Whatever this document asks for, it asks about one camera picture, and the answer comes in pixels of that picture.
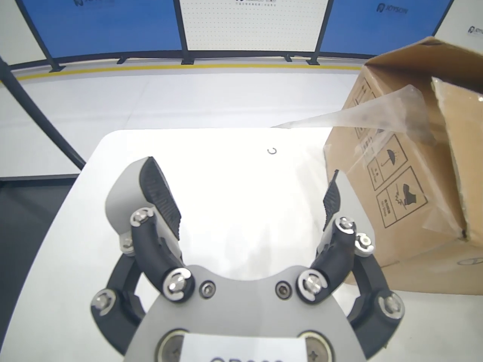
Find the white table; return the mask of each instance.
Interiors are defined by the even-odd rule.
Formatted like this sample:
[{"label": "white table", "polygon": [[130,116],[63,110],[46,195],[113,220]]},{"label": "white table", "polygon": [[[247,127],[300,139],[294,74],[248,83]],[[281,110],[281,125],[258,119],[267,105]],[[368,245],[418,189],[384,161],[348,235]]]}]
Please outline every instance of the white table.
[{"label": "white table", "polygon": [[[233,279],[309,265],[325,221],[329,129],[125,130],[106,136],[59,210],[12,316],[0,362],[121,361],[90,315],[120,251],[104,213],[111,186],[152,155],[182,213],[186,264]],[[145,309],[157,291],[142,278]],[[481,360],[483,297],[400,292],[407,315],[373,360]],[[348,312],[357,289],[336,298]]]}]

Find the umbrella symbol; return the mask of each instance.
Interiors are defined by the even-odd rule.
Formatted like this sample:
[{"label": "umbrella symbol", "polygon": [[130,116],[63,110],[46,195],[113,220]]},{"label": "umbrella symbol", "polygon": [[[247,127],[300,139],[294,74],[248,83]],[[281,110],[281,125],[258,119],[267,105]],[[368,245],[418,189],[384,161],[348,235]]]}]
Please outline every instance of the umbrella symbol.
[{"label": "umbrella symbol", "polygon": [[393,150],[390,150],[390,149],[386,149],[386,152],[388,152],[389,159],[386,160],[381,165],[384,166],[384,164],[386,164],[388,161],[391,161],[391,163],[394,165],[395,164],[396,153]]}]

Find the yellow floor stripe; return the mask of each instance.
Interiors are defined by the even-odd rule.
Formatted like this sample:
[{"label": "yellow floor stripe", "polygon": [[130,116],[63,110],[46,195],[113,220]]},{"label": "yellow floor stripe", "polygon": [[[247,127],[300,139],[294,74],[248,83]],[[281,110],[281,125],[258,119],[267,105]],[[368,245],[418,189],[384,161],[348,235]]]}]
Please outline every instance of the yellow floor stripe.
[{"label": "yellow floor stripe", "polygon": [[58,71],[54,73],[41,73],[41,74],[27,74],[26,76],[19,76],[17,79],[30,80],[49,78],[57,76],[69,76],[72,74],[92,74],[102,72],[119,72],[119,71],[152,71],[152,70],[166,70],[166,69],[336,69],[343,71],[358,71],[360,66],[338,66],[338,65],[319,65],[319,66],[302,66],[302,65],[275,65],[275,64],[206,64],[206,65],[144,65],[144,66],[119,66],[119,67],[94,67],[92,69],[77,69],[68,71]]}]

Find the handling symbol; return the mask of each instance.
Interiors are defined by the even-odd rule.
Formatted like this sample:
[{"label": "handling symbol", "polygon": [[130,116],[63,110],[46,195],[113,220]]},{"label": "handling symbol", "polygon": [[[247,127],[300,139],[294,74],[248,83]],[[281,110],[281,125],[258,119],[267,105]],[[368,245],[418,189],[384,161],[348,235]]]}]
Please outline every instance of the handling symbol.
[{"label": "handling symbol", "polygon": [[404,193],[404,205],[408,206],[410,204],[416,203],[416,195],[409,192],[409,185],[405,183],[402,186],[402,191]]},{"label": "handling symbol", "polygon": [[391,149],[387,149],[386,152],[388,152],[389,159],[386,160],[383,164],[381,164],[381,166],[384,166],[384,164],[386,164],[388,161],[391,161],[391,163],[394,165],[395,164],[396,153],[393,150],[391,150]]}]

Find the box flap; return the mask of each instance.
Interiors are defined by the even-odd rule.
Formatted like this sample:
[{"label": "box flap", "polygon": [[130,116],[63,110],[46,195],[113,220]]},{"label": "box flap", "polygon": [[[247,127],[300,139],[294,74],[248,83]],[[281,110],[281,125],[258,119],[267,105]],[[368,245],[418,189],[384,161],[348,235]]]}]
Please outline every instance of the box flap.
[{"label": "box flap", "polygon": [[467,89],[433,82],[446,121],[467,236],[483,246],[483,101]]},{"label": "box flap", "polygon": [[435,76],[483,93],[483,55],[434,37],[369,59],[366,65]]}]

